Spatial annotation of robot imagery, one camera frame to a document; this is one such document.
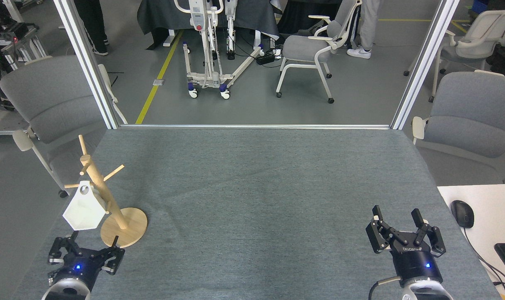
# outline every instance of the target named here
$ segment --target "wooden mug tree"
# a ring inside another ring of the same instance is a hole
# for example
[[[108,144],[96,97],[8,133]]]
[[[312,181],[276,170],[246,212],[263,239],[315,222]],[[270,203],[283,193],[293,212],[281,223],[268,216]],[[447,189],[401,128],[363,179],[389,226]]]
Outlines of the wooden mug tree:
[[[87,153],[84,138],[79,135],[80,147],[82,148],[82,156],[80,162],[83,167],[80,175],[88,174],[91,178],[92,185],[98,190],[101,198],[106,202],[106,214],[111,213],[111,216],[106,218],[100,228],[100,237],[104,244],[111,246],[116,236],[119,237],[117,244],[121,247],[128,247],[139,241],[145,230],[147,229],[147,216],[138,208],[127,207],[119,209],[115,199],[106,185],[106,180],[110,179],[117,172],[124,168],[120,165],[117,169],[106,176],[97,169],[95,162]],[[66,185],[65,188],[77,188],[78,184]]]

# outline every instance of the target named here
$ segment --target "power strip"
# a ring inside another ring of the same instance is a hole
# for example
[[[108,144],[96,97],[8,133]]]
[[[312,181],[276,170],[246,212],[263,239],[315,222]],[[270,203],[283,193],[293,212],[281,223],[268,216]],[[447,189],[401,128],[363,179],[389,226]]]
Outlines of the power strip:
[[[265,65],[266,63],[271,63],[273,61],[275,61],[275,56],[272,54],[256,57],[256,63],[258,63],[258,65]]]

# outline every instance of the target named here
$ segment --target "gray table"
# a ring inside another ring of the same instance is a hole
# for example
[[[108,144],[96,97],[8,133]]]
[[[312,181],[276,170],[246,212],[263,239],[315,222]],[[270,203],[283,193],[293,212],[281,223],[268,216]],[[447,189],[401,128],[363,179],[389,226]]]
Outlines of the gray table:
[[[125,165],[109,187],[149,226],[92,299],[364,300],[395,275],[365,233],[376,204],[399,230],[415,229],[415,207],[440,227],[437,264],[456,300],[500,298],[402,131],[121,128],[94,160],[102,173]],[[47,290],[48,250],[70,232],[58,218],[14,299]],[[98,230],[77,241],[104,247]],[[374,299],[400,294],[390,283]]]

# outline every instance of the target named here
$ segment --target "chair backrest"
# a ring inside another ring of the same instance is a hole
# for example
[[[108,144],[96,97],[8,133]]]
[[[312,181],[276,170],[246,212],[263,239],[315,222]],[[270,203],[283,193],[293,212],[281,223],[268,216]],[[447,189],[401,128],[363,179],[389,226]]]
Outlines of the chair backrest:
[[[350,28],[352,16],[356,8],[360,5],[361,0],[343,0],[339,6],[336,18],[326,27],[328,36],[337,40],[341,38],[343,34],[348,35],[348,28]]]
[[[485,11],[478,15],[461,41],[476,46],[456,47],[459,56],[466,58],[491,56],[496,44],[505,45],[505,10]]]
[[[75,55],[31,63],[4,76],[0,87],[44,143],[102,122]]]
[[[505,77],[453,72],[441,80],[424,140],[495,158],[505,152]]]

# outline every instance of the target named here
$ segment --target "blue box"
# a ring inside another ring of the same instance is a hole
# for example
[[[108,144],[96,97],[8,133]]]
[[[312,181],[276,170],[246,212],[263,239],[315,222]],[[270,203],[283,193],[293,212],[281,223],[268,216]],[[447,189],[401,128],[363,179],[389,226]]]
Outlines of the blue box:
[[[484,3],[484,2],[487,2],[487,1],[474,0],[473,7],[471,8],[471,10],[477,14],[481,14],[482,12],[486,11],[487,10],[487,3]]]

